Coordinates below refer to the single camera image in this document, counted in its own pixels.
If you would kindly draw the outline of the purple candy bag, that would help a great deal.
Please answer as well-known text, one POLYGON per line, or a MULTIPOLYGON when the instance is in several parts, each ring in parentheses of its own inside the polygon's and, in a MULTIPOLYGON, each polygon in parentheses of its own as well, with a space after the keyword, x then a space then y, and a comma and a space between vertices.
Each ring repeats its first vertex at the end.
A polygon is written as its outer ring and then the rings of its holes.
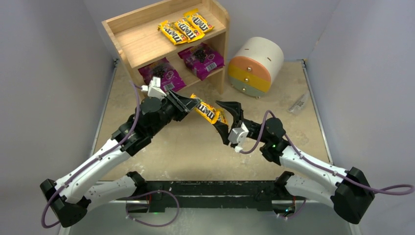
POLYGON ((143 77, 144 83, 146 85, 149 85, 153 77, 160 78, 160 88, 163 91, 173 90, 177 92, 186 87, 185 82, 182 80, 179 73, 173 68, 166 57, 147 66, 139 68, 138 72, 143 77))
POLYGON ((205 43, 184 49, 178 52, 178 56, 184 61, 186 67, 202 81, 225 65, 223 56, 205 43))

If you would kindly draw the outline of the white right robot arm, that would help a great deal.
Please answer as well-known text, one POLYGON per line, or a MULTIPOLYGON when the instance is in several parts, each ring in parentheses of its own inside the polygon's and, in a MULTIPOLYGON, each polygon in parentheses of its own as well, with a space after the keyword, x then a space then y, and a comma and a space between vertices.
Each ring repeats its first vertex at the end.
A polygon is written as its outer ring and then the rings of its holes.
POLYGON ((266 111, 262 122, 257 123, 244 118, 239 102, 216 101, 216 104, 233 117, 231 126, 221 122, 214 124, 224 145, 237 153, 250 154, 251 151, 243 150, 244 141, 256 141, 252 150, 262 142, 259 151, 267 161, 307 177, 303 180, 292 172, 284 172, 275 182, 279 192, 318 201, 331 207, 345 221, 360 223, 375 198, 361 170, 337 167, 299 150, 286 135, 281 120, 270 110, 266 111))

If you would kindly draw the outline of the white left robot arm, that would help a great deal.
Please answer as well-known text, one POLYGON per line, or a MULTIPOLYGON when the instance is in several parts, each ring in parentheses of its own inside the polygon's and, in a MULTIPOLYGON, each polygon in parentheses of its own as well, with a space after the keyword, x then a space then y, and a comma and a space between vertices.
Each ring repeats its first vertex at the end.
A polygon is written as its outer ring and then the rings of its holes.
POLYGON ((48 209, 52 209, 58 218, 55 225, 67 228, 107 202, 143 196, 146 181, 135 171, 102 185, 97 185, 97 182, 149 145, 167 124, 183 120, 199 104, 199 99, 181 96, 174 91, 168 91, 160 98, 149 96, 138 101, 135 114, 130 115, 94 155, 66 176, 41 183, 40 188, 47 200, 42 226, 54 227, 54 224, 46 224, 48 209))

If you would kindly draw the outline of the yellow M&M bag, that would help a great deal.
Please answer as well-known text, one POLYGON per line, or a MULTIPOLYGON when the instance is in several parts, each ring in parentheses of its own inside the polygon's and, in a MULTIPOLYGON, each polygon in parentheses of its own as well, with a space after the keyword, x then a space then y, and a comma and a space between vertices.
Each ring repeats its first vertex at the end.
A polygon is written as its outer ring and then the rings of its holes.
POLYGON ((198 8, 187 11, 183 14, 184 18, 191 23, 191 25, 203 33, 212 31, 215 26, 211 25, 199 12, 198 8))
POLYGON ((227 118, 226 118, 226 114, 225 114, 225 112, 224 112, 223 109, 217 110, 216 115, 217 115, 217 122, 220 122, 220 123, 223 123, 225 125, 228 125, 228 121, 227 121, 227 118))
POLYGON ((205 118, 210 124, 215 124, 217 121, 221 121, 219 110, 216 110, 213 106, 204 102, 196 94, 192 94, 190 97, 200 101, 196 107, 196 112, 205 118))
POLYGON ((193 27, 193 25, 185 18, 181 18, 174 22, 175 27, 187 37, 187 42, 192 43, 205 36, 205 33, 193 27))

